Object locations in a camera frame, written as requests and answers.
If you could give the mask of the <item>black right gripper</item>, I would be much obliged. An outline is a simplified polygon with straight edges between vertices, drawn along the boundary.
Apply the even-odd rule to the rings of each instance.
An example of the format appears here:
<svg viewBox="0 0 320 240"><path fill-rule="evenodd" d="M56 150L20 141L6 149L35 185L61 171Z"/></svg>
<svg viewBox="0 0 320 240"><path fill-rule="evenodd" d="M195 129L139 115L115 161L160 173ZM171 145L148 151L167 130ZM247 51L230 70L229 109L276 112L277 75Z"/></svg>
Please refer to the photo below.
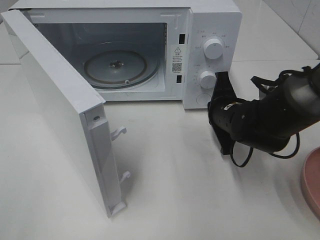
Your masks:
<svg viewBox="0 0 320 240"><path fill-rule="evenodd" d="M243 142L255 121L255 102L237 98L227 71L216 72L209 116L222 155L231 155L235 141Z"/></svg>

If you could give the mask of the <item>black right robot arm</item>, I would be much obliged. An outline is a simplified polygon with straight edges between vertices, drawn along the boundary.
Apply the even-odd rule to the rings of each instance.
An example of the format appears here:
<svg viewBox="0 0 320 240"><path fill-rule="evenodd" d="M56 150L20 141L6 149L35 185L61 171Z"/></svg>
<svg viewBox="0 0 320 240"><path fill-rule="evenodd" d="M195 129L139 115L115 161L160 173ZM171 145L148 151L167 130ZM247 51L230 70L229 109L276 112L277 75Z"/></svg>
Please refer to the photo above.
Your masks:
<svg viewBox="0 0 320 240"><path fill-rule="evenodd" d="M260 100L238 98L228 72L216 73L207 105L208 120L229 155L235 142L266 153L281 151L290 137L320 120L320 67L283 70L275 81L253 76L265 94Z"/></svg>

